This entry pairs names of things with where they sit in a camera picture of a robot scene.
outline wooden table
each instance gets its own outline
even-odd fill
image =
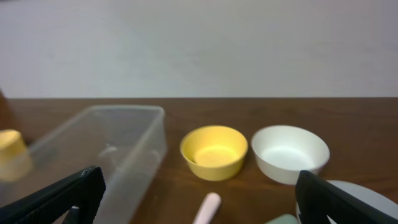
[[[189,171],[179,143],[209,124],[235,128],[249,141],[273,124],[310,130],[330,147],[322,178],[354,182],[398,202],[395,98],[9,100],[0,103],[0,129],[17,129],[32,142],[83,108],[107,104],[160,105],[166,111],[169,151],[131,223],[191,223],[208,192],[223,201],[213,223],[264,223],[295,213],[294,187],[267,178],[251,149],[242,171],[230,180],[209,182]]]

